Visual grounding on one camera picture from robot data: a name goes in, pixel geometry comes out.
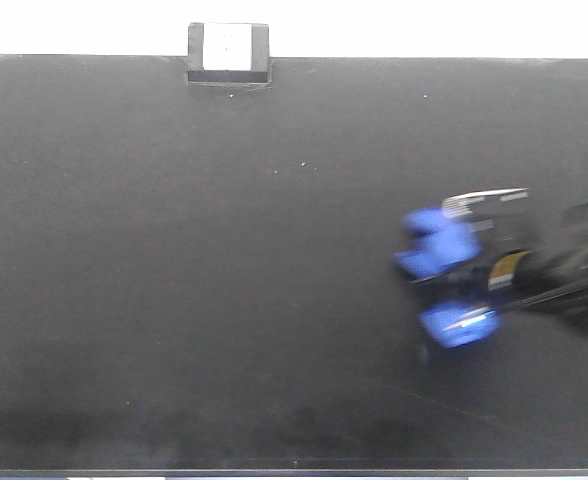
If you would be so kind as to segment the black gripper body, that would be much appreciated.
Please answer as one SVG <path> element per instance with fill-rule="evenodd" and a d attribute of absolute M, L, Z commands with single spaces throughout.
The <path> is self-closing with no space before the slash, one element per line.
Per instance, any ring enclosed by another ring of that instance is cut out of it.
<path fill-rule="evenodd" d="M 531 250 L 536 240 L 529 196 L 527 188 L 487 190 L 451 196 L 432 206 L 442 207 L 448 215 L 472 224 L 484 250 L 472 262 L 473 280 L 497 313 L 497 301 L 490 292 L 491 270 L 504 257 Z"/>

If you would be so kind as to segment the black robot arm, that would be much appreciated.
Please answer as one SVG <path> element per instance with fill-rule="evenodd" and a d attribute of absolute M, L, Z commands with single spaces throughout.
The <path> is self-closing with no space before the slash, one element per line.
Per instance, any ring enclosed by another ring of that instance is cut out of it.
<path fill-rule="evenodd" d="M 555 238 L 538 238 L 525 187 L 450 196 L 403 224 L 411 249 L 395 263 L 424 310 L 418 321 L 444 348 L 484 340 L 504 315 L 558 315 L 588 334 L 588 200 L 561 214 Z"/>

